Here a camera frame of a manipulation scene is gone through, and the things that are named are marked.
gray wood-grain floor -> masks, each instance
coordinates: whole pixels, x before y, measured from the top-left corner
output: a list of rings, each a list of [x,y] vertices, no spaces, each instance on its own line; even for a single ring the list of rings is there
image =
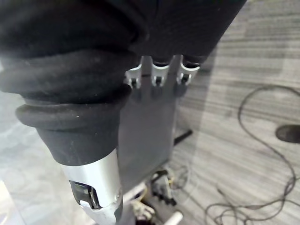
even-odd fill
[[[178,129],[191,127],[194,135],[175,148],[170,162],[170,167],[187,171],[184,191],[175,192],[186,215],[182,224],[187,225],[203,225],[206,207],[226,203],[217,188],[234,205],[266,203],[283,194],[290,170],[241,129],[237,112],[243,98],[263,85],[300,90],[300,1],[248,1],[214,54],[180,101]],[[25,223],[91,224],[36,131],[16,120],[14,109],[21,103],[18,96],[0,93],[0,177]],[[248,102],[242,119],[251,133],[285,155],[300,176],[300,146],[279,141],[274,135],[280,125],[300,124],[298,97],[287,90],[262,91]],[[288,199],[300,203],[300,184]],[[276,203],[242,211],[260,219],[279,208]],[[209,217],[226,209],[211,207]],[[287,202],[275,218],[254,224],[300,224],[299,212],[299,207]],[[223,222],[235,224],[232,217]]]

prosthetic hand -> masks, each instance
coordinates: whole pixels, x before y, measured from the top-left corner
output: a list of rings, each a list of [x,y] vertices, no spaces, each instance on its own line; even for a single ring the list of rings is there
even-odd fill
[[[116,148],[120,110],[131,90],[125,72],[143,55],[158,62],[196,56],[201,64],[244,2],[0,3],[0,89],[23,97],[18,119],[37,129],[75,200],[100,225],[115,224],[122,211]]]

tangled wire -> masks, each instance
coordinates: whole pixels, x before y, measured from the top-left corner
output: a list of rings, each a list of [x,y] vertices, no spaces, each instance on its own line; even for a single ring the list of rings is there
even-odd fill
[[[243,225],[248,225],[248,224],[253,224],[253,222],[262,222],[262,221],[267,221],[270,219],[273,219],[274,217],[276,217],[284,208],[285,203],[289,202],[291,204],[294,204],[296,206],[300,207],[300,204],[288,200],[287,196],[293,191],[296,182],[298,180],[300,180],[300,178],[298,178],[296,176],[295,170],[292,167],[292,164],[286,159],[286,157],[281,154],[277,149],[273,148],[272,146],[270,146],[268,143],[266,143],[265,141],[261,140],[260,138],[258,138],[256,135],[254,135],[253,133],[251,133],[244,125],[243,120],[242,120],[242,113],[243,110],[245,108],[245,106],[247,105],[247,103],[249,102],[250,99],[253,98],[253,96],[257,95],[258,93],[262,92],[262,91],[270,91],[270,90],[287,90],[289,92],[291,92],[292,94],[300,97],[300,92],[296,91],[293,88],[290,87],[286,87],[286,86],[281,86],[281,85],[268,85],[268,86],[262,86],[259,87],[257,89],[255,89],[254,91],[250,92],[241,102],[240,106],[239,106],[239,110],[238,110],[238,121],[239,121],[239,125],[240,127],[254,140],[258,141],[259,143],[261,143],[262,145],[264,145],[265,147],[267,147],[270,151],[272,151],[275,155],[277,155],[283,162],[284,164],[288,167],[289,171],[290,171],[290,178],[287,181],[284,191],[282,193],[282,195],[280,195],[279,197],[277,197],[276,199],[267,202],[267,203],[263,203],[263,204],[255,204],[255,205],[234,205],[232,203],[232,201],[230,201],[229,197],[219,188],[217,188],[217,191],[221,194],[221,196],[223,197],[223,199],[225,200],[226,203],[215,203],[215,204],[211,204],[209,205],[204,213],[205,213],[205,218],[204,218],[204,222],[207,225],[207,217],[209,216],[210,218],[213,219],[214,223],[217,225],[224,225],[224,218],[234,218],[235,224],[237,225],[238,222],[242,222]],[[272,215],[267,216],[265,218],[255,218],[255,217],[251,217],[249,216],[247,213],[243,212],[242,209],[247,209],[247,210],[261,210],[264,209],[267,206],[271,206],[274,205],[276,203],[280,203],[280,207],[279,209]],[[220,215],[216,216],[216,217],[212,217],[209,215],[209,211],[211,208],[213,207],[223,207],[225,208]]]

black sleeve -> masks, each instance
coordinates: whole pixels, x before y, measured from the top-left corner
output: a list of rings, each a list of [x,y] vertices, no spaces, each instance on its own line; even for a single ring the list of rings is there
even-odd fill
[[[17,117],[57,162],[92,163],[118,144],[124,73],[139,57],[202,63],[245,1],[1,1],[0,90],[24,98]]]
[[[18,119],[57,162],[83,165],[116,148],[124,73],[138,62],[128,46],[146,37],[153,13],[141,10],[121,0],[1,2],[0,89],[23,96]]]

black object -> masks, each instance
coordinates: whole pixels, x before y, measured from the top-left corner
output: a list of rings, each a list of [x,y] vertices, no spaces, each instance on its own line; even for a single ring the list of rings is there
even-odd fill
[[[75,200],[79,205],[80,201],[85,201],[90,205],[91,209],[99,210],[102,207],[98,202],[98,197],[95,189],[87,184],[81,184],[78,182],[74,182],[70,180],[70,185],[72,188],[72,192]]]
[[[276,137],[284,142],[300,144],[300,125],[283,125],[277,128]]]
[[[183,133],[182,135],[176,137],[174,139],[174,146],[179,144],[180,142],[184,141],[187,137],[193,134],[193,130],[189,129],[187,132]]]

